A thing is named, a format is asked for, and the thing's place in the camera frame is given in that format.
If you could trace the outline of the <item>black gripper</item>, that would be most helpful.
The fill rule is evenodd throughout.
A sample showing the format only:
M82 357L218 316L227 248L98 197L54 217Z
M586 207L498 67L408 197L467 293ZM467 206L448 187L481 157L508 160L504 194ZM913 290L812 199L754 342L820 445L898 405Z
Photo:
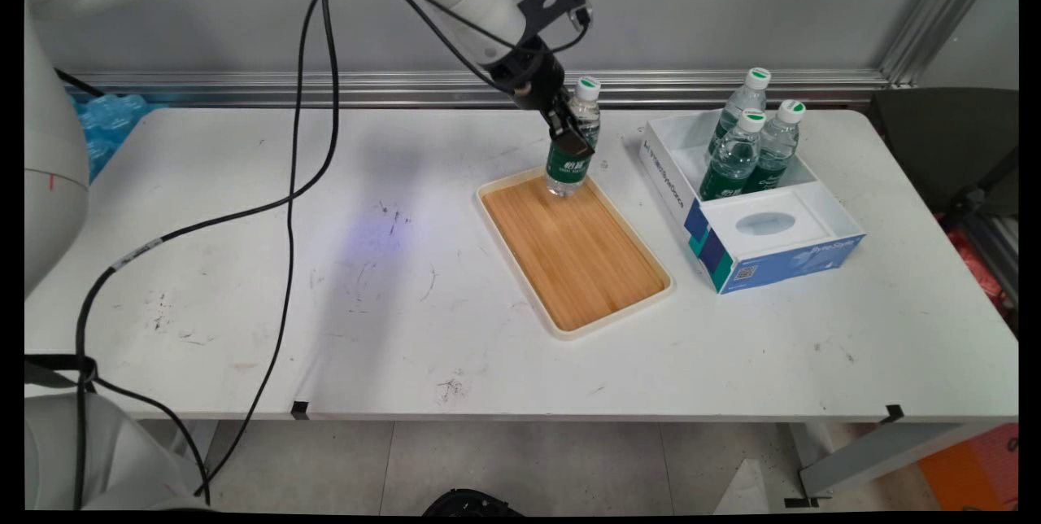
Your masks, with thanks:
M596 124L570 124L564 88L565 72L540 36L520 43L525 50L513 50L502 59L488 64L492 81L506 88L510 99L523 110L549 111L549 134L561 138L561 150L577 159L595 152Z

